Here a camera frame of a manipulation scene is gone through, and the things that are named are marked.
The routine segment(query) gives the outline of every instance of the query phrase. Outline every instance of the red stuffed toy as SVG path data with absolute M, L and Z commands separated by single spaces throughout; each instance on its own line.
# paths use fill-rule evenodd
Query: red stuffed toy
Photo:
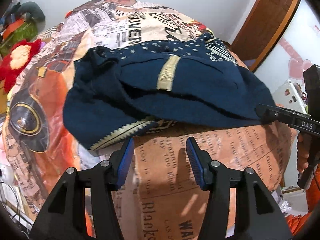
M 0 81 L 4 80 L 4 92 L 8 93 L 15 85 L 19 74 L 25 69 L 31 58 L 40 51 L 41 40 L 16 43 L 11 52 L 0 64 Z

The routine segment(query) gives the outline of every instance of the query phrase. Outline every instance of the navy blue knit fabric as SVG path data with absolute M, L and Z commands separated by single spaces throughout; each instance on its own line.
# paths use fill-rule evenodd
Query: navy blue knit fabric
M 159 73 L 171 55 L 181 57 L 172 91 L 157 90 Z M 238 66 L 223 43 L 210 33 L 187 42 L 96 47 L 76 61 L 75 68 L 63 120 L 88 149 L 114 130 L 146 116 L 156 121 L 235 128 L 260 124 L 257 104 L 274 105 L 268 88 Z M 152 122 L 133 135 L 155 125 Z

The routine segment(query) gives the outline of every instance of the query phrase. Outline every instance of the orange sleeve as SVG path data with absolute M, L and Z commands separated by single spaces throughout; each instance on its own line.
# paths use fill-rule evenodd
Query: orange sleeve
M 308 213 L 304 216 L 302 216 L 302 215 L 298 215 L 298 216 L 289 215 L 285 218 L 287 220 L 288 226 L 289 226 L 291 233 L 293 235 L 296 235 L 299 232 L 299 230 L 301 229 L 303 224 L 306 222 L 306 220 L 308 219 L 310 214 L 311 213 Z
M 316 170 L 316 180 L 320 184 L 320 165 Z M 309 212 L 312 212 L 320 200 L 320 191 L 316 185 L 315 178 L 311 181 L 310 188 L 306 190 L 306 196 Z

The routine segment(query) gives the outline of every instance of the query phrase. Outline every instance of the black cable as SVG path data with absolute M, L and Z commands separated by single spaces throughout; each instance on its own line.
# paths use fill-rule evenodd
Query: black cable
M 12 188 L 12 186 L 8 185 L 8 187 L 11 189 L 12 193 L 14 194 L 14 197 L 16 198 L 16 203 L 17 203 L 17 215 L 19 216 L 19 223 L 20 223 L 20 202 L 18 201 L 17 193 L 15 190 Z
M 313 172 L 313 177 L 315 178 L 315 182 L 316 182 L 316 185 L 317 185 L 317 187 L 318 187 L 318 190 L 320 191 L 320 186 L 319 186 L 319 183 L 318 183 L 318 181 L 317 181 L 317 179 L 316 179 L 315 169 L 312 169 L 312 172 Z
M 1 204 L 2 204 L 2 206 L 4 207 L 4 209 L 9 213 L 9 211 L 8 211 L 7 208 L 4 206 L 4 204 L 3 204 L 3 203 L 1 203 Z
M 28 239 L 26 235 L 21 233 L 20 229 L 11 221 L 8 211 L 5 210 L 3 205 L 0 205 L 0 225 L 5 225 L 5 228 L 1 228 L 1 239 Z
M 4 209 L 8 212 L 8 214 L 11 216 L 11 213 L 7 210 L 7 208 L 3 205 L 3 207 L 4 207 Z

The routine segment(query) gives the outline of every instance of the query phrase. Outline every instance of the zigzag trim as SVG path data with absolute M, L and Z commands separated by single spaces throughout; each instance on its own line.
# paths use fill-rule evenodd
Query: zigzag trim
M 92 151 L 99 150 L 113 143 L 121 141 L 124 138 L 128 137 L 129 135 L 137 132 L 141 128 L 146 127 L 148 124 L 151 124 L 152 121 L 154 121 L 154 118 L 152 116 L 147 116 L 145 119 L 142 119 L 141 121 L 124 125 L 121 128 L 114 130 L 109 135 L 103 137 L 103 139 L 100 139 L 95 144 L 93 144 L 90 147 L 90 150 Z

